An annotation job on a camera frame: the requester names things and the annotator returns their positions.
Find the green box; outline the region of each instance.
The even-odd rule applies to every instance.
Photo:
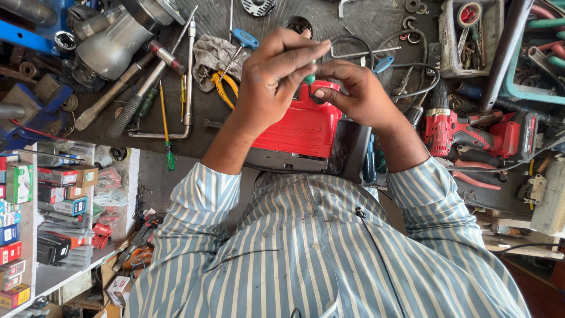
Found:
[[[6,201],[19,204],[33,199],[33,165],[13,162],[6,167]]]

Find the hand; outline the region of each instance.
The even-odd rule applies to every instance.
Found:
[[[319,88],[314,96],[334,105],[358,124],[380,131],[394,127],[398,120],[406,120],[367,67],[334,59],[320,65],[316,78],[342,81],[349,95],[331,88]]]
[[[309,36],[276,29],[245,61],[239,99],[230,115],[239,134],[254,140],[281,120],[302,79],[316,72],[312,60],[329,51],[331,43],[315,42]]]

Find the blue screwdriver handle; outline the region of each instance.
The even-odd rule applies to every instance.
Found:
[[[233,29],[232,35],[240,42],[240,45],[244,48],[249,48],[251,50],[256,50],[259,47],[259,41],[254,38],[251,34],[241,30],[241,29]]]

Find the person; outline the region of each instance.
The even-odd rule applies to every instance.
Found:
[[[312,63],[330,47],[277,29],[245,61],[235,110],[171,194],[126,317],[529,317],[453,178],[371,70]],[[320,174],[265,173],[235,233],[222,231],[251,144],[312,73],[348,92],[315,96],[378,133],[408,236],[374,189]]]

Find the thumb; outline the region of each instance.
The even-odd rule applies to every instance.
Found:
[[[332,88],[318,88],[314,92],[314,96],[332,104],[345,114],[347,114],[353,104],[353,99],[351,97]]]

